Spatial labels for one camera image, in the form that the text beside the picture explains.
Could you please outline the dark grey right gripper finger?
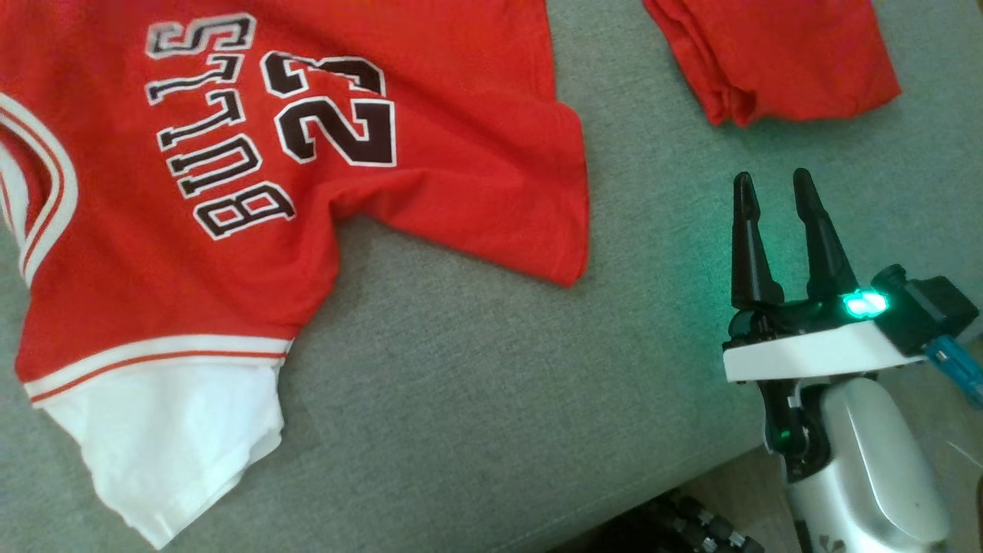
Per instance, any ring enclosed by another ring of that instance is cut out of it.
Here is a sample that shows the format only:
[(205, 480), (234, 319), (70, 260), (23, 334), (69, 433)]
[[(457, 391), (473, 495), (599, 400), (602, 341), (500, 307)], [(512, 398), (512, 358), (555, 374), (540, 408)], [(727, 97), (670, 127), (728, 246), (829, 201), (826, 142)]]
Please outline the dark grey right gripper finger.
[(794, 171), (793, 188), (796, 212), (806, 233), (808, 298), (826, 300), (854, 293), (858, 289), (856, 274), (807, 169)]
[(748, 172), (733, 180), (733, 255), (731, 256), (731, 305), (737, 310), (777, 305), (784, 301), (783, 288), (773, 279), (759, 228), (758, 196)]

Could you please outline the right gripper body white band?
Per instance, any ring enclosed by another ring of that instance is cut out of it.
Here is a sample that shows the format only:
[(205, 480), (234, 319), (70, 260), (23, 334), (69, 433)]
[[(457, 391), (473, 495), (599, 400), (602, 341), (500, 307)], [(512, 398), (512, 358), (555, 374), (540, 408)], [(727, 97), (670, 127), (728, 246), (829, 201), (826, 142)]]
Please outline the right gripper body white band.
[(887, 297), (874, 290), (856, 290), (832, 302), (829, 325), (809, 332), (781, 333), (766, 329), (753, 311), (740, 312), (731, 326), (737, 335), (723, 344), (727, 381), (764, 382), (873, 373), (925, 360), (905, 355), (875, 325), (887, 312)]

